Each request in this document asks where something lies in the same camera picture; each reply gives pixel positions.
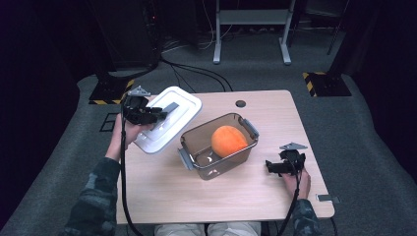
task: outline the camouflage sleeve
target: camouflage sleeve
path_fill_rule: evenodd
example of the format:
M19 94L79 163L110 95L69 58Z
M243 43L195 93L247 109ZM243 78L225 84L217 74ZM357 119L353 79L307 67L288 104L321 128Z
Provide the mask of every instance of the camouflage sleeve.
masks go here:
M97 164L73 206L60 236L115 234L119 172L120 164L113 159L104 157Z
M298 200L292 213L294 222L294 235L322 235L319 220L308 200Z

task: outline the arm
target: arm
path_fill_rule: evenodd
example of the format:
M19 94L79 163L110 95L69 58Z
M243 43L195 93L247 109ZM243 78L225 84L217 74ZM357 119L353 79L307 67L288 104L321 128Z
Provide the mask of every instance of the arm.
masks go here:
M300 192L298 194L298 200L292 213L294 222L294 235L322 235L319 220L316 217L316 213L314 212L310 201L307 200L311 187L310 174L304 168L299 175L301 175L299 186ZM291 197L293 197L297 186L296 177L291 176L290 174L282 174L282 178L285 182L287 192Z
M126 122L126 146L151 125L135 126ZM85 188L71 210L70 219L60 233L64 235L114 235L116 228L117 180L120 171L121 116L116 118L106 157L96 165Z

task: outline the white lid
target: white lid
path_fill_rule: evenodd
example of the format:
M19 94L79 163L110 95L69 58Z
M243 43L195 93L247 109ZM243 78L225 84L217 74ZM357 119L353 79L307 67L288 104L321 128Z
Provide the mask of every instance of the white lid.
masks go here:
M152 130L139 133L134 141L145 153L154 154L166 147L196 117L203 106L197 97L178 87L170 87L154 98L147 107L163 109L173 102L178 107L169 112L165 120L154 124Z

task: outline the container handle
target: container handle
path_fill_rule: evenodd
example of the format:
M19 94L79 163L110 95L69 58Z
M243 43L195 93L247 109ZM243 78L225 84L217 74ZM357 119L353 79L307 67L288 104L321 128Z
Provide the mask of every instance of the container handle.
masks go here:
M178 153L181 156L181 160L182 160L184 166L189 170L194 169L194 165L193 165L193 162L191 160L190 154L188 154L188 152L183 148L178 149Z
M245 122L245 124L252 130L256 138L260 136L260 133L257 131L257 129L252 125L252 123L249 120L243 119L243 122Z

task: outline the orange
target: orange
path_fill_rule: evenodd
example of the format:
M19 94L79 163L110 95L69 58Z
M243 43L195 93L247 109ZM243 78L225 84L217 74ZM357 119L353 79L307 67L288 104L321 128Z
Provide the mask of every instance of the orange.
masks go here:
M211 148L220 157L226 157L247 146L245 136L233 126L221 126L211 136Z

